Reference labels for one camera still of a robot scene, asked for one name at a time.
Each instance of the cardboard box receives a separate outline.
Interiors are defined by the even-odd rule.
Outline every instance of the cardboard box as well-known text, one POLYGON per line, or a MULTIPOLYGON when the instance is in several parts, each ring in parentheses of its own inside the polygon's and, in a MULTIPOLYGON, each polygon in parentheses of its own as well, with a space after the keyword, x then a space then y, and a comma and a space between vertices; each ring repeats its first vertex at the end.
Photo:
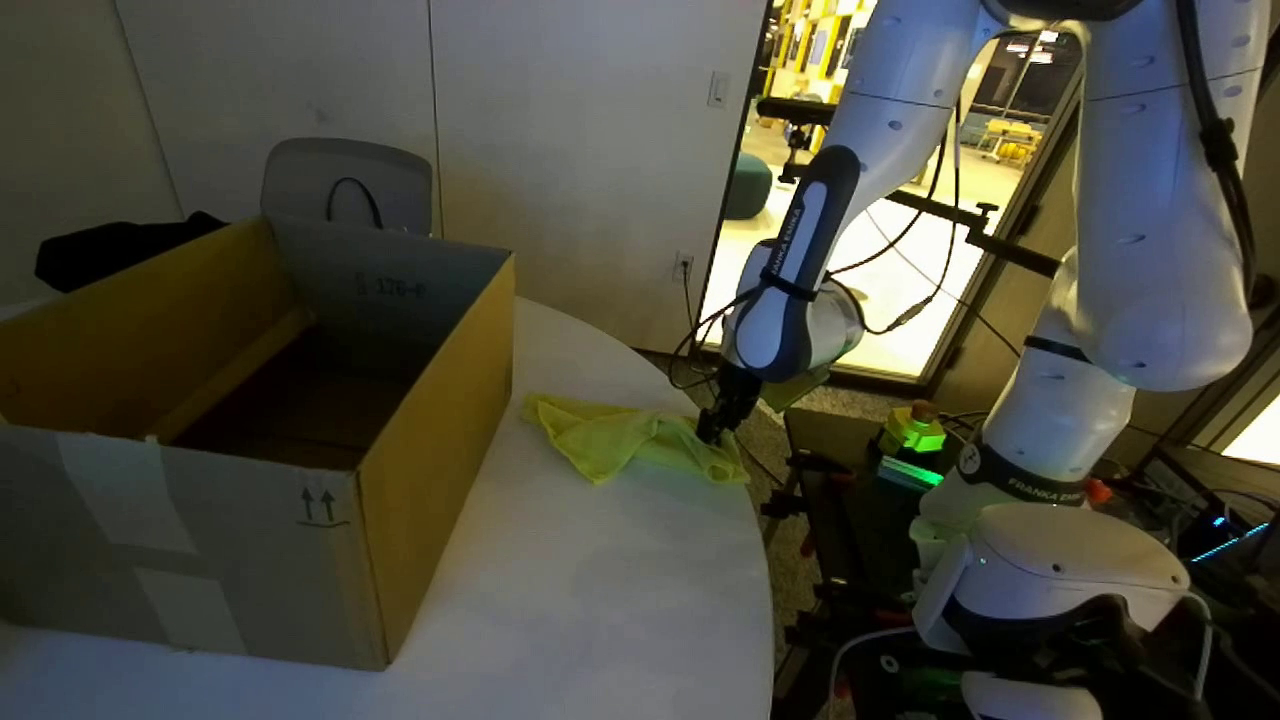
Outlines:
POLYGON ((0 612, 383 666, 514 390, 514 259, 257 221, 0 322, 0 612))

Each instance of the green light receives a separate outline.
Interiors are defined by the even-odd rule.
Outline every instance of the green light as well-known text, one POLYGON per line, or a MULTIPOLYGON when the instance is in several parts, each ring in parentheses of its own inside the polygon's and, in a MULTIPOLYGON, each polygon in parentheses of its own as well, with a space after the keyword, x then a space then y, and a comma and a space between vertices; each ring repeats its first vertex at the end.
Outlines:
POLYGON ((907 462, 907 460, 896 460, 896 456, 881 456, 877 477, 886 477, 893 483, 926 488, 926 491, 945 483, 945 470, 932 470, 932 469, 919 469, 919 462, 907 462))

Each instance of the round table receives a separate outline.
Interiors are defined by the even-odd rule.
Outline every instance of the round table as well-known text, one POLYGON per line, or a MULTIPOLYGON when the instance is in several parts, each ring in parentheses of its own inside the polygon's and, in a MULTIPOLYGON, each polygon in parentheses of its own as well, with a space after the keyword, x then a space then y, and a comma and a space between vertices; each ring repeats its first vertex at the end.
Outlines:
POLYGON ((392 666, 0 623, 0 717, 769 717, 773 602, 749 491, 655 469, 592 488, 525 421, 527 390, 693 413, 632 348, 522 298, 514 406, 392 666))

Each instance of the gray chair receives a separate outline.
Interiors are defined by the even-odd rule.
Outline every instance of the gray chair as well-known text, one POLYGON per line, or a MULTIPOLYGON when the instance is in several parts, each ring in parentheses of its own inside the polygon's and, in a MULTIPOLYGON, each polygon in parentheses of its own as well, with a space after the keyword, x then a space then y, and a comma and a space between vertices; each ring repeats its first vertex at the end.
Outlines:
POLYGON ((433 164, 365 141, 298 135, 274 147, 264 215, 433 230, 433 164))

